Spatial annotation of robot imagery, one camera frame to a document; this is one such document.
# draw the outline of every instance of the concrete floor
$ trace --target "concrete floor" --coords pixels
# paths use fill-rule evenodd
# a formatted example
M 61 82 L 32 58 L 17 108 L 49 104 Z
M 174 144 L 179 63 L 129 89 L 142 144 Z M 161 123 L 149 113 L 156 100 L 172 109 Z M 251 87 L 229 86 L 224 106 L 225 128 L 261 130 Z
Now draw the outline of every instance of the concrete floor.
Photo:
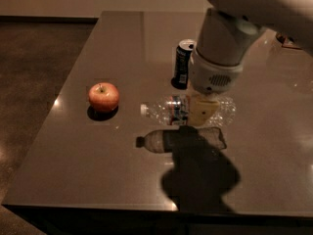
M 0 203 L 93 26 L 0 23 Z M 13 234 L 43 233 L 0 207 L 0 235 Z

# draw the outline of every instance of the apple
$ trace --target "apple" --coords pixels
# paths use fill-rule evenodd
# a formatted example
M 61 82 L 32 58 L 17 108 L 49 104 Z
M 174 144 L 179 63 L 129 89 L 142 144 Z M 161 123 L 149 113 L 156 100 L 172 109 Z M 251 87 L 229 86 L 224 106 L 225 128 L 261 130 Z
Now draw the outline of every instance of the apple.
M 117 88 L 108 82 L 100 82 L 92 86 L 88 93 L 91 107 L 98 113 L 110 113 L 119 102 Z

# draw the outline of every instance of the table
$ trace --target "table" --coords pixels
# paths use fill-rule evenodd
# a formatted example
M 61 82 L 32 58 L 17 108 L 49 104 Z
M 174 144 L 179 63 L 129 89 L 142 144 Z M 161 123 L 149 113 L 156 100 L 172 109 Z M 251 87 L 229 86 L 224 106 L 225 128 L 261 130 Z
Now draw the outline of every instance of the table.
M 141 222 L 145 212 L 149 225 L 176 214 L 211 217 L 208 222 L 220 216 L 258 224 L 268 216 L 310 220 L 313 61 L 281 48 L 271 30 L 247 52 L 244 73 L 227 93 L 237 111 L 222 127 L 228 148 L 217 160 L 193 149 L 177 160 L 136 147 L 138 136 L 177 129 L 142 117 L 140 104 L 185 93 L 170 83 L 175 49 L 182 39 L 197 39 L 203 15 L 103 12 L 2 204 L 42 229 L 56 228 L 62 213 L 79 218 L 76 209 L 98 213 L 79 219 L 93 216 L 94 227 L 107 220 L 104 213 L 121 212 L 137 218 L 129 223 Z M 106 121 L 87 114 L 87 92 L 100 81 L 120 92 L 118 112 Z

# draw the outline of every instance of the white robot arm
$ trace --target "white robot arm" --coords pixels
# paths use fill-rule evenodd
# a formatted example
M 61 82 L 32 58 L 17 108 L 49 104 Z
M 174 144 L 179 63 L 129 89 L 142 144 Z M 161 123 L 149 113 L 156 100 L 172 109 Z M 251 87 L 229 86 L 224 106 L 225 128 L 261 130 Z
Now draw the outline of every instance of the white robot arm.
M 197 47 L 189 65 L 202 94 L 229 90 L 243 70 L 249 46 L 272 28 L 313 56 L 313 0 L 208 0 Z

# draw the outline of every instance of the black can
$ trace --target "black can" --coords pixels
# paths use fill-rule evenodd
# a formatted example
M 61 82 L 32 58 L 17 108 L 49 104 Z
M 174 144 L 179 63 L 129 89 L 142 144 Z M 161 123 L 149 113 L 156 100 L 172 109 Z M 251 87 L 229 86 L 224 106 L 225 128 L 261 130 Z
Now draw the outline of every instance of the black can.
M 188 84 L 188 63 L 195 46 L 195 41 L 185 39 L 176 48 L 176 63 L 174 77 L 171 80 L 176 89 L 185 90 Z

